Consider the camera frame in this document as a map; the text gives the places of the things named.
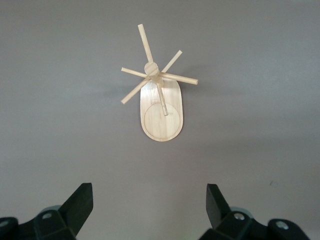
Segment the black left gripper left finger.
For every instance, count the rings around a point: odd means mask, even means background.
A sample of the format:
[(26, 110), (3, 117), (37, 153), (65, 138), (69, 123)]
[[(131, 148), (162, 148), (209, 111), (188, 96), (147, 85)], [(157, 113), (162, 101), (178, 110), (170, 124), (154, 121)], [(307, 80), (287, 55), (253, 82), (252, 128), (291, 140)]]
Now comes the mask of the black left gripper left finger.
[(50, 207), (18, 227), (19, 240), (75, 240), (94, 206), (93, 186), (82, 183), (58, 208)]

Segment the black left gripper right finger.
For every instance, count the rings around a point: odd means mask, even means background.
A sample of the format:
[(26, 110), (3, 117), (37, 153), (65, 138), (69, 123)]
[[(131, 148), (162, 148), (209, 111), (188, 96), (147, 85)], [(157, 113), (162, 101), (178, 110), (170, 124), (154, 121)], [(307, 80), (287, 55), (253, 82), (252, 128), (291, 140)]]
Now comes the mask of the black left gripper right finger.
[(267, 240), (268, 228), (240, 210), (231, 210), (216, 184), (206, 186), (206, 212), (211, 223), (201, 240)]

